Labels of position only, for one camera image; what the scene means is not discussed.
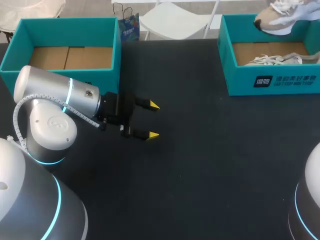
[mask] white sneaker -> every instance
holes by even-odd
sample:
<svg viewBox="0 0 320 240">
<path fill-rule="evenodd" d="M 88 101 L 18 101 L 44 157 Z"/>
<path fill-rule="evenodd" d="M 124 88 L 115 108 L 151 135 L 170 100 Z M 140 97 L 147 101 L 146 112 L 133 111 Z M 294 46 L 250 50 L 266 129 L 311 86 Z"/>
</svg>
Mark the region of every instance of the white sneaker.
<svg viewBox="0 0 320 240">
<path fill-rule="evenodd" d="M 320 19 L 320 0 L 276 0 L 260 12 L 254 25 L 273 35 L 288 35 L 300 20 Z"/>
<path fill-rule="evenodd" d="M 285 56 L 267 56 L 256 57 L 246 64 L 246 66 L 262 65 L 300 65 L 300 64 L 320 64 L 320 51 L 315 55 L 299 55 L 295 52 Z"/>
</svg>

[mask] teal box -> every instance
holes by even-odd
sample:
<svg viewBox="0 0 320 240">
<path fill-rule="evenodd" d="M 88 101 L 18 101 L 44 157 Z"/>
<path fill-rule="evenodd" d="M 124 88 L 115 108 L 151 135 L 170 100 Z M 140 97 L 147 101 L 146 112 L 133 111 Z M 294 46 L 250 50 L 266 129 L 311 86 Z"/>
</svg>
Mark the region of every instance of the teal box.
<svg viewBox="0 0 320 240">
<path fill-rule="evenodd" d="M 313 55 L 320 51 L 320 21 L 298 21 L 291 34 L 274 36 L 256 29 L 255 17 L 256 14 L 222 16 L 218 50 L 229 95 L 320 93 L 319 64 L 238 66 L 232 46 L 233 43 L 303 42 L 309 55 Z"/>
<path fill-rule="evenodd" d="M 13 95 L 21 68 L 35 47 L 113 47 L 111 68 L 50 70 L 106 92 L 118 93 L 121 39 L 116 17 L 22 19 L 0 65 L 0 74 Z"/>
</svg>

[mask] open box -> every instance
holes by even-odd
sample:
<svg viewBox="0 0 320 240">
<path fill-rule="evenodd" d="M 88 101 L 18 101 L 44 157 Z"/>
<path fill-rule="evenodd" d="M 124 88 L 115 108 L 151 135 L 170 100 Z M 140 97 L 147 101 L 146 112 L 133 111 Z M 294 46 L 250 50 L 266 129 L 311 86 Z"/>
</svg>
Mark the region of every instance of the open box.
<svg viewBox="0 0 320 240">
<path fill-rule="evenodd" d="M 21 68 L 31 65 L 117 93 L 121 39 L 116 17 L 22 19 L 0 66 L 13 95 Z"/>
<path fill-rule="evenodd" d="M 320 93 L 320 65 L 244 66 L 262 54 L 313 55 L 320 51 L 320 21 L 298 21 L 286 36 L 255 28 L 256 14 L 228 14 L 221 20 L 218 50 L 230 96 Z"/>
</svg>

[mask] shopping bag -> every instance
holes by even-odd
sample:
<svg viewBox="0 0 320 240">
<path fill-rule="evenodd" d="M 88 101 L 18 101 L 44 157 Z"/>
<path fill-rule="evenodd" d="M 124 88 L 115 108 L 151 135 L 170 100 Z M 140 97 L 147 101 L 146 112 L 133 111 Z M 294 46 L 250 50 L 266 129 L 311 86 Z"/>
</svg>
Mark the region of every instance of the shopping bag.
<svg viewBox="0 0 320 240">
<path fill-rule="evenodd" d="M 125 18 L 125 12 L 127 9 L 131 9 L 131 16 Z M 121 34 L 121 42 L 138 41 L 140 37 L 140 22 L 139 13 L 132 15 L 132 8 L 127 7 L 123 11 L 123 19 L 118 20 L 118 25 Z"/>
</svg>

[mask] black tabletop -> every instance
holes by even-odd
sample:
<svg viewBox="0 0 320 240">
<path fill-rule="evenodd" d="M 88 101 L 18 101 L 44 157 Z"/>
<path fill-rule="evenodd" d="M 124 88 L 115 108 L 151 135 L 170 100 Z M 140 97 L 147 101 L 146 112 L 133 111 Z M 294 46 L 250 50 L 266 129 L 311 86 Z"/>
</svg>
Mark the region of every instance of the black tabletop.
<svg viewBox="0 0 320 240">
<path fill-rule="evenodd" d="M 75 118 L 78 137 L 55 175 L 84 202 L 87 240 L 291 239 L 288 209 L 320 141 L 320 95 L 228 96 L 215 39 L 124 43 L 120 87 L 160 106 L 137 108 L 132 121 L 160 137 L 123 139 Z M 2 81 L 0 103 L 5 138 L 15 104 Z"/>
</svg>

